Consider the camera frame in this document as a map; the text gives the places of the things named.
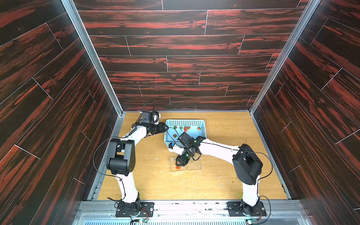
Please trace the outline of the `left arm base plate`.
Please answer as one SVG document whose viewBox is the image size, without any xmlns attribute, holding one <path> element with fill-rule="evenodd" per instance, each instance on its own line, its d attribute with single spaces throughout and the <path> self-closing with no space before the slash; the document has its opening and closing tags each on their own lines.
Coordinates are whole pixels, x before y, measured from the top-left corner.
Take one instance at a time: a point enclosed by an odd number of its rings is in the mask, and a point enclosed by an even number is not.
<svg viewBox="0 0 360 225">
<path fill-rule="evenodd" d="M 150 218 L 154 213 L 154 202 L 133 202 L 121 201 L 117 204 L 116 218 Z"/>
</svg>

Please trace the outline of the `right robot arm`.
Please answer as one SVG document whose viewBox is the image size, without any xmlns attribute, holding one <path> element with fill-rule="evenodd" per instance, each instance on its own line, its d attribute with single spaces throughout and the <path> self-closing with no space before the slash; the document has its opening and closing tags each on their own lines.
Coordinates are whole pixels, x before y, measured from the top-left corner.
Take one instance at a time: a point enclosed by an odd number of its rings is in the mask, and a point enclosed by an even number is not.
<svg viewBox="0 0 360 225">
<path fill-rule="evenodd" d="M 203 136 L 193 138 L 184 132 L 177 141 L 170 142 L 168 150 L 178 154 L 175 163 L 178 167 L 186 166 L 190 159 L 196 161 L 195 155 L 212 156 L 232 164 L 237 178 L 242 182 L 241 210 L 243 214 L 252 216 L 259 211 L 258 189 L 263 164 L 249 145 L 225 145 Z"/>
</svg>

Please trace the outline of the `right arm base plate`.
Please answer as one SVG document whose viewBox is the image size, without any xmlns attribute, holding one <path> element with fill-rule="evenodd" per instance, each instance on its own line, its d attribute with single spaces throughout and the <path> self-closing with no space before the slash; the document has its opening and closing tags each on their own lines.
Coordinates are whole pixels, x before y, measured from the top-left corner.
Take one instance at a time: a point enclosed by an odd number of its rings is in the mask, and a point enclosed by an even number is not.
<svg viewBox="0 0 360 225">
<path fill-rule="evenodd" d="M 250 206 L 243 200 L 237 202 L 227 202 L 226 209 L 231 217 L 263 217 L 267 212 L 263 202 L 258 200 L 255 206 Z"/>
</svg>

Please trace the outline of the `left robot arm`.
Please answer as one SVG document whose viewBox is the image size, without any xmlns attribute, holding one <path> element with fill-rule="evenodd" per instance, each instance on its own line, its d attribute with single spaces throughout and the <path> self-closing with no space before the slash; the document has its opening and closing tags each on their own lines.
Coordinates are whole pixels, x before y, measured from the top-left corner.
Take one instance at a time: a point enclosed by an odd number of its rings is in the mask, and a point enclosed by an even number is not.
<svg viewBox="0 0 360 225">
<path fill-rule="evenodd" d="M 144 138 L 167 132 L 163 123 L 133 124 L 124 137 L 111 138 L 108 145 L 106 167 L 114 176 L 121 190 L 121 200 L 126 207 L 139 208 L 140 195 L 136 189 L 133 170 L 136 165 L 136 145 Z"/>
</svg>

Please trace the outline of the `clear plastic clamshell container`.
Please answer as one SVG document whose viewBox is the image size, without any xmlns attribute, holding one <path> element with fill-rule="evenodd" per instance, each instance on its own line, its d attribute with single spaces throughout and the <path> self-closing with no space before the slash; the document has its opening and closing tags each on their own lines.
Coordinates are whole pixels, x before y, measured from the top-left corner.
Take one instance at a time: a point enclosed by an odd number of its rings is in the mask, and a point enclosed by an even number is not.
<svg viewBox="0 0 360 225">
<path fill-rule="evenodd" d="M 176 158 L 177 157 L 170 157 L 169 158 L 169 169 L 172 172 L 184 171 L 184 170 L 200 170 L 203 168 L 201 160 L 194 161 L 191 159 L 186 166 L 180 166 L 180 169 L 176 169 Z"/>
</svg>

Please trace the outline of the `light blue plastic basket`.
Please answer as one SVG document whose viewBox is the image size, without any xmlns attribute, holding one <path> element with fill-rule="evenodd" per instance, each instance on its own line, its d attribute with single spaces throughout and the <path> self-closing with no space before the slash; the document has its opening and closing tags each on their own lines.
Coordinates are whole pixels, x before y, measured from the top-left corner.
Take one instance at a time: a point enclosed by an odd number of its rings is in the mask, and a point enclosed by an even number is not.
<svg viewBox="0 0 360 225">
<path fill-rule="evenodd" d="M 181 146 L 181 143 L 177 139 L 183 133 L 187 133 L 194 139 L 198 136 L 207 138 L 204 120 L 170 119 L 166 121 L 166 125 L 169 127 L 164 136 L 166 146 L 170 143 Z"/>
</svg>

